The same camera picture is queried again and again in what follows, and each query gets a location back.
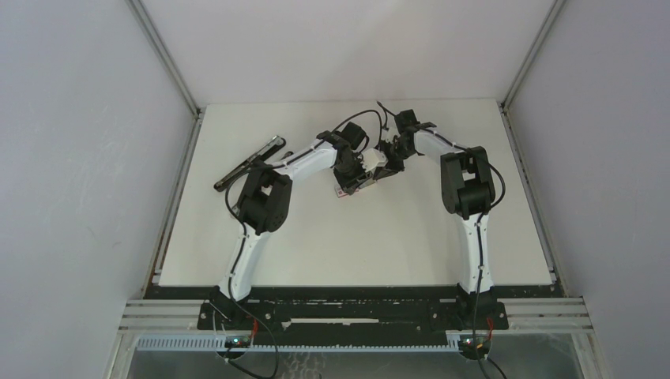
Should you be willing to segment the red white staple box sleeve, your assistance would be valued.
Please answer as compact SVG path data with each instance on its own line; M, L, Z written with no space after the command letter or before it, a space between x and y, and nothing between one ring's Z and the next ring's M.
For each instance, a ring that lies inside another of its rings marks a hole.
M341 187L339 185L335 185L335 194L338 198L342 197L349 197L352 196L354 193L356 193L359 190L359 186L351 186L351 187Z

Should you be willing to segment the black stapler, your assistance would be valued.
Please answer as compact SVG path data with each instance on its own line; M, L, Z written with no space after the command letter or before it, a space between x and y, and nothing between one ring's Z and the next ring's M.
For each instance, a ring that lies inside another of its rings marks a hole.
M223 178L213 184L217 192L223 192L232 182L232 179L239 173L244 172L249 166L260 161L266 161L268 158L279 152L286 145L286 140L279 135L275 135L268 142L259 148L256 152L248 156L242 163L227 173Z

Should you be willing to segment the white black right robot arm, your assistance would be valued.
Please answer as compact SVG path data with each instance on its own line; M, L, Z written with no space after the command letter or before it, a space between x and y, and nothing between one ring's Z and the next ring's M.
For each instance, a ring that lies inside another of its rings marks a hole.
M466 147L450 141L432 122L421 123L413 110L393 115L397 135L381 140L378 150L387 158L376 167L373 179L380 180L402 172L413 156L432 159L440 170L440 194L446 211L461 218L461 270L458 288L472 295L493 286L487 255L488 213L496 205L493 175L485 148Z

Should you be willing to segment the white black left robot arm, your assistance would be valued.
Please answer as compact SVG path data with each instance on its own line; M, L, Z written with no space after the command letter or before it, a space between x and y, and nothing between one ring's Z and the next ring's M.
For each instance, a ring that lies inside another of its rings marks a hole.
M356 149L367 141L362 127L348 122L342 131L324 131L304 149L275 163L255 163L244 173L246 180L237 211L229 211L240 224L227 272L218 284L228 298L216 310L216 319L226 328L241 327L247 308L238 301L248 297L258 258L269 236L288 218L292 187L319 171L338 168L345 173L361 168Z

